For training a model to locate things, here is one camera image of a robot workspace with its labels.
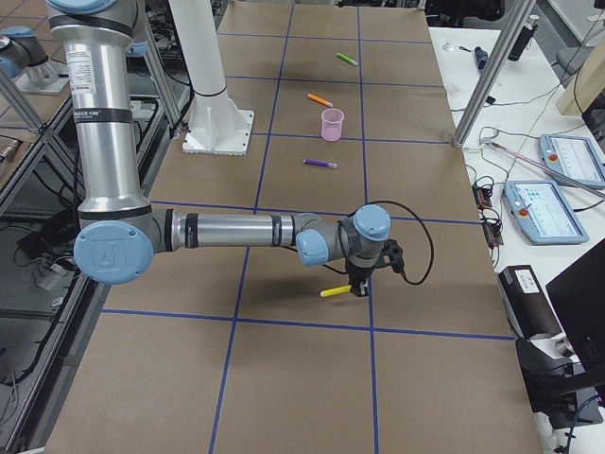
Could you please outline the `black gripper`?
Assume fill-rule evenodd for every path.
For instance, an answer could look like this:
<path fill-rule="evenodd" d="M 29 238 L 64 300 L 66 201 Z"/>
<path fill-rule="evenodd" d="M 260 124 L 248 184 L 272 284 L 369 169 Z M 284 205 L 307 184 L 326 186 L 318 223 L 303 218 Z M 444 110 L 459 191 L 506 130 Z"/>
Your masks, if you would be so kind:
<path fill-rule="evenodd" d="M 372 269 L 358 267 L 356 264 L 347 264 L 346 272 L 349 277 L 350 292 L 357 294 L 356 287 L 358 287 L 358 296 L 367 297 L 369 294 L 368 281 L 372 276 Z"/>

